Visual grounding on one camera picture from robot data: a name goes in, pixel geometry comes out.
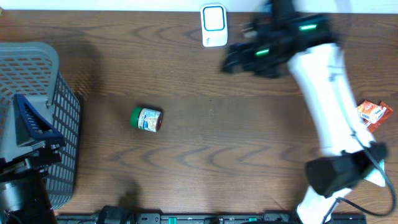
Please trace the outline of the grey plastic mesh basket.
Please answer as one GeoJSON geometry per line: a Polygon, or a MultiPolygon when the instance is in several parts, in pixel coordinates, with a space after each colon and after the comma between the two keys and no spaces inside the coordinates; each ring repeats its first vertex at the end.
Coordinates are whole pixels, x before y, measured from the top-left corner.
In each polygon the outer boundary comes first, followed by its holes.
{"type": "Polygon", "coordinates": [[[46,168],[53,209],[75,188],[81,106],[59,70],[59,56],[41,42],[1,44],[1,158],[9,162],[52,146],[61,162],[46,168]]]}

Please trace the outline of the green lid jar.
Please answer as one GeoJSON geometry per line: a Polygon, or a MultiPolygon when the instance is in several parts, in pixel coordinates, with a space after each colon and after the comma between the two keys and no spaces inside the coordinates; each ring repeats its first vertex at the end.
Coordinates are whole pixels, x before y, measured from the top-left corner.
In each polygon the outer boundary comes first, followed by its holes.
{"type": "Polygon", "coordinates": [[[149,108],[135,107],[132,111],[130,125],[134,128],[156,133],[162,124],[163,114],[149,108]]]}

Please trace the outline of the orange tissue pack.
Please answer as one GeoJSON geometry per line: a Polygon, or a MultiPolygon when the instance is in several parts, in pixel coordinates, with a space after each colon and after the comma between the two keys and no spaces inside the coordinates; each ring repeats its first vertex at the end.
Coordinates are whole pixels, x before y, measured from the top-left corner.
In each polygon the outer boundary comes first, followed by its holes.
{"type": "Polygon", "coordinates": [[[377,121],[379,121],[386,111],[386,107],[376,105],[369,101],[364,101],[356,109],[361,118],[369,121],[372,124],[375,124],[377,121]]]}

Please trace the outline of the teal wet wipes pack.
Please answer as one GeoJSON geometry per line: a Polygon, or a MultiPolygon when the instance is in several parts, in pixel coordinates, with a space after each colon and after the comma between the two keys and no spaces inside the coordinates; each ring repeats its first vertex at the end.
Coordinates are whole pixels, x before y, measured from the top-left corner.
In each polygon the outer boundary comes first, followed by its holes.
{"type": "Polygon", "coordinates": [[[369,173],[364,177],[364,180],[367,180],[368,182],[371,182],[380,187],[386,186],[385,178],[383,177],[382,173],[377,168],[375,168],[373,163],[367,166],[365,171],[369,173]]]}

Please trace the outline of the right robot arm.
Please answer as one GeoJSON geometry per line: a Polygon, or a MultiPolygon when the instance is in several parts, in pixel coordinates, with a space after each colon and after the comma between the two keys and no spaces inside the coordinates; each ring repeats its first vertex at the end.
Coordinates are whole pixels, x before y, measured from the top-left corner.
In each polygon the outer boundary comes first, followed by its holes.
{"type": "Polygon", "coordinates": [[[304,16],[291,0],[269,3],[271,16],[255,16],[245,42],[228,48],[221,69],[277,78],[285,65],[300,87],[315,124],[321,157],[305,165],[308,189],[289,223],[330,223],[334,209],[362,181],[397,195],[384,170],[387,146],[377,142],[356,111],[338,36],[324,14],[304,16]]]}

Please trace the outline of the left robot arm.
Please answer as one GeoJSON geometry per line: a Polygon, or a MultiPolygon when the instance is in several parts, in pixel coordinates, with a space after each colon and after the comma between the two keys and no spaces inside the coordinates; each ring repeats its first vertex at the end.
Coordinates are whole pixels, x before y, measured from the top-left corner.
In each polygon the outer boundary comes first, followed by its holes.
{"type": "Polygon", "coordinates": [[[65,145],[24,95],[14,95],[1,138],[1,223],[57,223],[44,178],[65,145]]]}

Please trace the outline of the white barcode scanner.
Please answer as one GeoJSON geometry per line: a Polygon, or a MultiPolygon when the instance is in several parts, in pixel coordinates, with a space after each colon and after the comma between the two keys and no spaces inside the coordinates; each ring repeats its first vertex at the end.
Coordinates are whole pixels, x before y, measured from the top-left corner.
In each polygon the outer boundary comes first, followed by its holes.
{"type": "Polygon", "coordinates": [[[221,47],[228,42],[226,8],[222,4],[204,5],[200,10],[202,44],[221,47]]]}

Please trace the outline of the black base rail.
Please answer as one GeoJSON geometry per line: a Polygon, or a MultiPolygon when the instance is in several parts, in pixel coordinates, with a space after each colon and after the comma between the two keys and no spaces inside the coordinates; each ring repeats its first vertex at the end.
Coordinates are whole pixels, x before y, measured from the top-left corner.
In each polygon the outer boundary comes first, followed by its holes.
{"type": "Polygon", "coordinates": [[[158,213],[138,213],[129,215],[121,221],[116,218],[100,217],[98,213],[92,215],[58,215],[58,223],[130,223],[130,224],[239,224],[247,222],[288,223],[290,213],[267,212],[263,215],[161,215],[158,213]]]}

